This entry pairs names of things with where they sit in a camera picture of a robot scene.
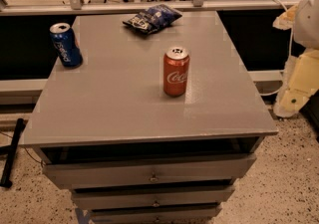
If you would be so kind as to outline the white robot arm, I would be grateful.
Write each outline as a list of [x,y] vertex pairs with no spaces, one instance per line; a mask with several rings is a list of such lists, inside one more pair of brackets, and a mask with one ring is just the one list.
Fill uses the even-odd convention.
[[285,63],[283,84],[273,111],[280,117],[297,114],[319,90],[319,0],[301,0],[273,22],[273,27],[291,30],[291,38],[305,51]]

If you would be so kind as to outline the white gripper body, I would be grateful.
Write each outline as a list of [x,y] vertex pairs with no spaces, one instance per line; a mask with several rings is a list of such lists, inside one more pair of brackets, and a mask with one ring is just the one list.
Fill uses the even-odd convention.
[[287,11],[279,15],[273,22],[272,26],[279,30],[288,30],[293,27],[295,21],[295,14],[298,6],[294,5]]

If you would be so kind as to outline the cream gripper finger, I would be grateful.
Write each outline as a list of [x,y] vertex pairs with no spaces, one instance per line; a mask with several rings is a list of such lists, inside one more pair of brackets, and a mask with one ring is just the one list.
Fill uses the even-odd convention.
[[273,112],[279,117],[292,117],[318,90],[319,51],[306,50],[299,57],[289,56]]

